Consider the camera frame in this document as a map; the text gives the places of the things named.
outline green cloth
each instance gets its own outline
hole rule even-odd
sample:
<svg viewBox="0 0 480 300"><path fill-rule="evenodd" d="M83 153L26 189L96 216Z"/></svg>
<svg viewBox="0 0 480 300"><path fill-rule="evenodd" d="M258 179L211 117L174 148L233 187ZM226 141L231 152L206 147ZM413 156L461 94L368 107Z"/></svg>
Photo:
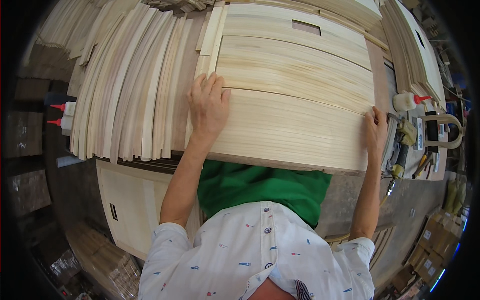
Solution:
<svg viewBox="0 0 480 300"><path fill-rule="evenodd" d="M224 208L272 201L315 228L332 175L206 160L198 184L201 209L211 218Z"/></svg>

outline left hand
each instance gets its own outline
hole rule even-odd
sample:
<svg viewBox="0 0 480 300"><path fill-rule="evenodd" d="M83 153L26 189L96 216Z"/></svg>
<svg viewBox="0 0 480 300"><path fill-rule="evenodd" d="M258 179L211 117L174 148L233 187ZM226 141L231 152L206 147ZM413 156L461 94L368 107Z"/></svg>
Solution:
<svg viewBox="0 0 480 300"><path fill-rule="evenodd" d="M192 135L213 144L228 118L228 100L231 90L222 92L223 77L213 72L202 87L206 74L198 76L187 93L193 126Z"/></svg>

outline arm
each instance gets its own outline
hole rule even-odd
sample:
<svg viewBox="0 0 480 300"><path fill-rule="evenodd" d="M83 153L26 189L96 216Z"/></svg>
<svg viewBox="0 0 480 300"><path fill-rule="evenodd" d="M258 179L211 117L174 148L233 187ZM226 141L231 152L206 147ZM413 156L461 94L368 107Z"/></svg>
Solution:
<svg viewBox="0 0 480 300"><path fill-rule="evenodd" d="M185 228L192 211L205 158L228 117L230 90L222 93L223 77L215 72L203 86L206 74L198 76L188 91L193 132L160 210L160 224L172 222Z"/></svg>
<svg viewBox="0 0 480 300"><path fill-rule="evenodd" d="M371 239L378 222L380 210L380 176L382 174L380 165L384 150L387 122L386 114L375 106L373 107L375 124L370 112L365 114L367 130L367 152L368 163L365 179L360 190L360 195L353 212L353 220L350 228L350 238L353 240L360 237Z"/></svg>

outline curved wooden piece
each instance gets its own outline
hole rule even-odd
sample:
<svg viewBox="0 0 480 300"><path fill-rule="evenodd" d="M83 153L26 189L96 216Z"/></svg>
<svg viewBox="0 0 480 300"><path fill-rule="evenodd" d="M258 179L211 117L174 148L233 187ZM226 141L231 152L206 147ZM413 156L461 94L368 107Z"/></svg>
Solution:
<svg viewBox="0 0 480 300"><path fill-rule="evenodd" d="M455 124L459 131L458 131L458 137L454 141L451 142L437 142L437 141L429 141L425 140L423 143L425 146L438 146L442 148L447 148L447 149L455 149L460 146L462 143L462 125L460 124L460 121L453 115L450 114L441 114L441 115L431 115L431 116L421 116L423 121L437 121L438 124L449 124L453 123Z"/></svg>

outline red nozzle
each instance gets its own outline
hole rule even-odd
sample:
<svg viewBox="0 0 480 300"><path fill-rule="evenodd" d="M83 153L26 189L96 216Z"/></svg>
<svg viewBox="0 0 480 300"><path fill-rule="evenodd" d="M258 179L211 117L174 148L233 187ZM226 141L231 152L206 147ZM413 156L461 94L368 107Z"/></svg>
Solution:
<svg viewBox="0 0 480 300"><path fill-rule="evenodd" d="M419 95L413 96L413 101L415 101L415 104L420 104L421 101L431 99L432 96L423 96L420 97Z"/></svg>
<svg viewBox="0 0 480 300"><path fill-rule="evenodd" d="M60 124L61 124L61 119L58 119L58 120L56 120L56 121L47 121L47 123L56 124L57 126L60 126Z"/></svg>
<svg viewBox="0 0 480 300"><path fill-rule="evenodd" d="M53 108L58 108L61 111L65 111L65 103L63 103L62 105L50 105L50 106Z"/></svg>

